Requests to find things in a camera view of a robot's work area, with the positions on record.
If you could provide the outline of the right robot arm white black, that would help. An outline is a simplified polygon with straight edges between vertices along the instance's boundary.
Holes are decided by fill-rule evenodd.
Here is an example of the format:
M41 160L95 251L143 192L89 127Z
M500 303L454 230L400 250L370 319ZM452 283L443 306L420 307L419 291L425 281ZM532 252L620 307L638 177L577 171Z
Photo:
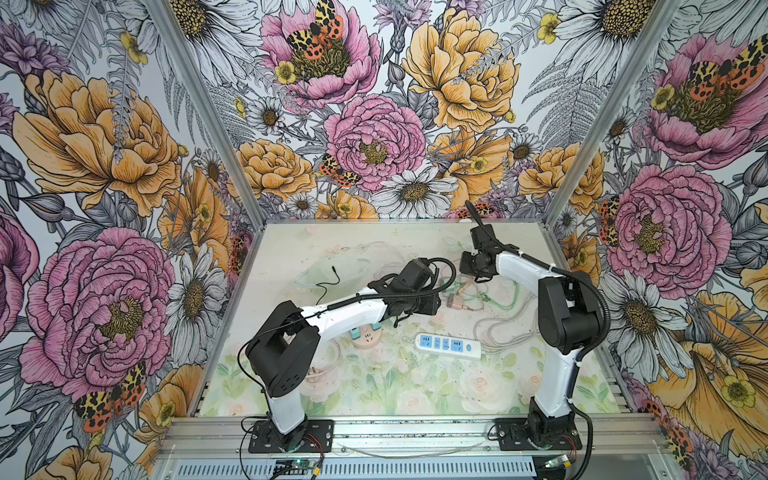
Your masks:
M548 447L575 430L572 397L581 363L602 341L608 325L600 297L588 277L501 243L490 225L480 224L470 235L474 251L462 253L463 274L477 280L500 276L536 295L538 331L548 350L523 431L533 445Z

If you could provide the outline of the pink charger plug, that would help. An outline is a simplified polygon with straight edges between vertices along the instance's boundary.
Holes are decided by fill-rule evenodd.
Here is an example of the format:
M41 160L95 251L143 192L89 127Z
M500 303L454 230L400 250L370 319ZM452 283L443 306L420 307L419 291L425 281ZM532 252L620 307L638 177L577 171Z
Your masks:
M447 298L447 306L456 310L468 310L468 307L463 303L463 301L454 295L451 295Z

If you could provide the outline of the small green circuit board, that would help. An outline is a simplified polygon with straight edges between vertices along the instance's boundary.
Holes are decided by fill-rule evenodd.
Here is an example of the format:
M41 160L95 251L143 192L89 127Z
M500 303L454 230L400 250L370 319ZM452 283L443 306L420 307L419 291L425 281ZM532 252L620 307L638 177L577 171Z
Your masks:
M275 463L272 478L276 479L281 475L304 475L307 473L318 473L322 468L319 460L310 459L287 459L279 460Z

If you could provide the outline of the white blue rectangular power strip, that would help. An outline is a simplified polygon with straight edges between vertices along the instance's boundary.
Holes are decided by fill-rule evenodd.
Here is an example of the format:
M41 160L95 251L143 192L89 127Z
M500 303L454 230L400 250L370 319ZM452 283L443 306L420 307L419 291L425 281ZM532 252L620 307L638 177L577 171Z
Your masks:
M414 339L414 346L422 353L470 360L480 360L482 357L482 345L477 340L418 333Z

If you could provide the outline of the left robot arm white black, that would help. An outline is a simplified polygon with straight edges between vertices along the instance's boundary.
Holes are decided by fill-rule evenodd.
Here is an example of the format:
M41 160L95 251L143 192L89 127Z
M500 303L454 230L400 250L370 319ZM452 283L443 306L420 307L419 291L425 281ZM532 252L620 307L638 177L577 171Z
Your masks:
M457 277L452 261L416 258L403 269L373 280L358 292L331 303L300 307L278 304L258 332L241 348L248 360L248 377L261 386L268 412L252 430L252 453L291 452L315 447L325 453L321 428L332 421L311 421L301 403L299 386L320 346L355 328L391 319L393 325L410 316L434 316L440 293Z

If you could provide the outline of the aluminium front rail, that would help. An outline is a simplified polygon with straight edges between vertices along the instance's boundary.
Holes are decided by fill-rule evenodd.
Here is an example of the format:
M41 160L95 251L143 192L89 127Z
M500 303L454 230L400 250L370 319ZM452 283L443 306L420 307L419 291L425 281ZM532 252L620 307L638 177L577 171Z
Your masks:
M593 414L592 454L665 454L666 440L648 414ZM158 458L249 459L244 417L182 418L173 422ZM504 452L489 432L491 415L463 417L349 416L335 420L328 456L373 457L500 456Z

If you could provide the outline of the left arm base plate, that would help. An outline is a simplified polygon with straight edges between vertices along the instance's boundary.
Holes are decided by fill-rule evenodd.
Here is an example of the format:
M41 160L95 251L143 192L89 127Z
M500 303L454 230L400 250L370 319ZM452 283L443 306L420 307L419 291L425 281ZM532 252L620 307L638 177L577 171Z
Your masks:
M248 452L326 454L332 450L334 428L333 420L306 419L292 432L282 434L271 420L259 420L252 428Z

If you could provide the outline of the round pink power strip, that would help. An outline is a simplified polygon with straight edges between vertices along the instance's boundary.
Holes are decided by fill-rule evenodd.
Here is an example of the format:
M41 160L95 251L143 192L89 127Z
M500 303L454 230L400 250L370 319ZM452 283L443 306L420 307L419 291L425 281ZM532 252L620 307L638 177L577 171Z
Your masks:
M376 347L383 338L382 330L359 330L359 336L352 338L352 344L358 349L372 349Z

